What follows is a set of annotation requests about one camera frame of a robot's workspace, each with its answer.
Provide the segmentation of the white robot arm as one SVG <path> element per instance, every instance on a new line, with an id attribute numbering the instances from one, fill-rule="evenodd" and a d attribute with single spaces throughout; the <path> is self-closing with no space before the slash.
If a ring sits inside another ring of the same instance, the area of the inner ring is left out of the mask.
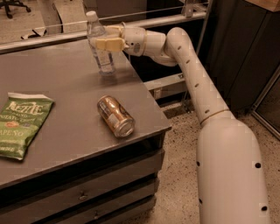
<path id="1" fill-rule="evenodd" d="M 99 50 L 148 56 L 178 65 L 201 126 L 196 162 L 200 224 L 271 224 L 259 143 L 237 120 L 202 66 L 189 35 L 175 27 L 163 34 L 112 25 L 92 38 Z"/>

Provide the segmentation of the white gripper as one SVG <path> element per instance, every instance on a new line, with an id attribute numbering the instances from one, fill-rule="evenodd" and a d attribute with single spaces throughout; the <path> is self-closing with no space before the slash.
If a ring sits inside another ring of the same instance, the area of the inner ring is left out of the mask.
<path id="1" fill-rule="evenodd" d="M 128 55 L 142 56 L 146 30 L 141 27 L 129 27 L 122 25 L 106 25 L 105 31 L 108 37 L 98 38 L 95 47 L 109 52 L 125 51 Z"/>

